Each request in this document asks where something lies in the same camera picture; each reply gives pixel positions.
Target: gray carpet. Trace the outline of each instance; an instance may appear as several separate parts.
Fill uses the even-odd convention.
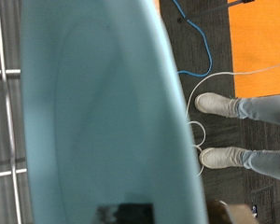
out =
[[[178,2],[188,16],[226,4],[224,0],[179,0]],[[228,16],[228,10],[224,9],[192,20],[203,29],[207,37],[214,60],[211,74],[232,71]],[[205,73],[209,62],[201,35],[185,20],[181,20],[182,17],[173,1],[161,0],[161,17],[170,37],[177,69]],[[186,101],[200,80],[202,79],[198,77],[180,75]],[[194,97],[206,91],[234,96],[233,78],[211,77],[196,90]],[[260,121],[205,115],[195,109],[193,102],[190,104],[189,115],[191,120],[199,121],[206,129],[206,141],[202,148],[237,146],[280,150],[280,126]],[[192,128],[196,142],[201,142],[203,132],[196,125]],[[204,169],[203,187],[207,199],[219,199],[226,203],[247,203],[250,206],[256,204],[261,224],[280,223],[280,181],[278,180],[242,168]]]

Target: metal grate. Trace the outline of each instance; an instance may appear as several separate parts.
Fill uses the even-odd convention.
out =
[[[33,223],[21,126],[20,14],[21,0],[0,0],[0,223],[18,224]]]

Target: floor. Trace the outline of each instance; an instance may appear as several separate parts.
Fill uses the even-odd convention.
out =
[[[179,0],[188,15],[220,6],[226,0]],[[3,38],[6,48],[7,69],[20,68],[20,15],[21,0],[0,1],[3,17]],[[175,61],[179,70],[204,73],[208,69],[208,58],[200,34],[181,19],[173,1],[160,0],[161,17],[167,28]],[[229,15],[221,10],[193,20],[207,37],[214,64],[212,73],[232,71],[231,37]],[[21,126],[20,74],[8,75],[12,92],[13,113],[15,115],[17,168],[25,168],[25,150]],[[180,75],[181,85],[188,100],[193,88],[201,78]],[[214,91],[226,96],[234,96],[233,78],[230,76],[212,77],[196,90],[194,96],[205,91]],[[7,144],[7,120],[2,83],[0,80],[0,172],[9,170],[9,151]],[[280,127],[251,120],[224,119],[218,116],[199,113],[191,102],[191,120],[199,121],[206,129],[206,140],[202,148],[237,146],[249,149],[280,149]],[[201,142],[203,132],[193,125],[195,140]],[[258,175],[241,168],[203,171],[203,187],[207,199],[219,199],[226,203],[256,204],[261,224],[280,224],[280,181]],[[26,174],[18,175],[23,223],[32,223],[32,211]],[[0,177],[0,223],[16,223],[12,181],[10,175]]]
[[[189,15],[226,4],[218,1],[178,1]],[[166,26],[178,70],[203,74],[209,62],[201,35],[182,19],[173,1],[160,0],[161,17]],[[211,74],[232,71],[231,35],[227,9],[216,11],[192,20],[205,32],[213,56]],[[200,77],[179,75],[185,101]],[[233,77],[211,77],[200,86],[194,97],[213,91],[228,97],[234,96]],[[190,103],[191,120],[199,121],[206,129],[206,147],[245,147],[248,149],[280,150],[280,126],[252,120],[225,119],[198,112]],[[193,125],[195,140],[201,142],[202,130]],[[257,205],[261,224],[280,224],[280,181],[242,168],[222,170],[204,169],[203,187],[206,199],[223,200],[226,203]]]

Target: black object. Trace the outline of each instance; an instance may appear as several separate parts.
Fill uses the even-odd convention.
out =
[[[201,16],[204,16],[204,15],[209,14],[209,13],[214,12],[214,11],[218,11],[218,10],[221,10],[221,9],[224,9],[224,8],[228,8],[228,7],[233,7],[233,6],[242,4],[242,3],[249,3],[249,2],[254,2],[254,1],[255,0],[238,0],[238,1],[234,1],[234,2],[231,2],[231,3],[225,4],[223,6],[220,6],[220,7],[215,7],[215,8],[206,10],[206,11],[201,12],[199,14],[189,16],[189,18],[193,19],[193,18],[196,18],[196,17],[201,17]]]

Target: metal rail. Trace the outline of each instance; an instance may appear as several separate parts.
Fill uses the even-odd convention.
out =
[[[0,65],[1,65],[2,85],[3,85],[6,110],[7,110],[7,126],[8,126],[9,146],[10,146],[10,166],[11,166],[11,176],[12,176],[12,183],[14,189],[14,198],[16,204],[16,214],[17,214],[18,224],[21,224],[20,197],[19,197],[18,179],[17,179],[17,171],[16,171],[15,134],[14,134],[14,126],[13,126],[13,118],[12,118],[12,110],[11,110],[10,92],[7,84],[7,72],[6,72],[6,63],[5,63],[3,37],[2,37],[1,15],[0,15]]]

